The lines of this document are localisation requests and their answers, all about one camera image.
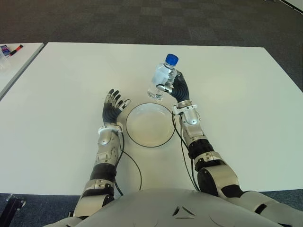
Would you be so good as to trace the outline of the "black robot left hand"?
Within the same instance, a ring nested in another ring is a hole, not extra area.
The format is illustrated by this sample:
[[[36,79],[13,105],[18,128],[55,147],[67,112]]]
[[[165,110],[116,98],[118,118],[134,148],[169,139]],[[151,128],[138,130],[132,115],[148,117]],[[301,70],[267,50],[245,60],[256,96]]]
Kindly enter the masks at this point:
[[[102,112],[102,119],[105,125],[116,124],[120,113],[130,104],[130,99],[122,100],[120,97],[118,90],[111,89],[108,92]]]

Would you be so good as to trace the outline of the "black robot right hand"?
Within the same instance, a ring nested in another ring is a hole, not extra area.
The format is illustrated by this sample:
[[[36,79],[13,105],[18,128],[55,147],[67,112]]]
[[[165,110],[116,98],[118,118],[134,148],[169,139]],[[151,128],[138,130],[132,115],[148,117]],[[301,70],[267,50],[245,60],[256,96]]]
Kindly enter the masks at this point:
[[[172,83],[172,87],[158,84],[156,88],[160,91],[170,94],[174,97],[177,103],[189,100],[189,90],[183,74],[177,71],[177,75]]]

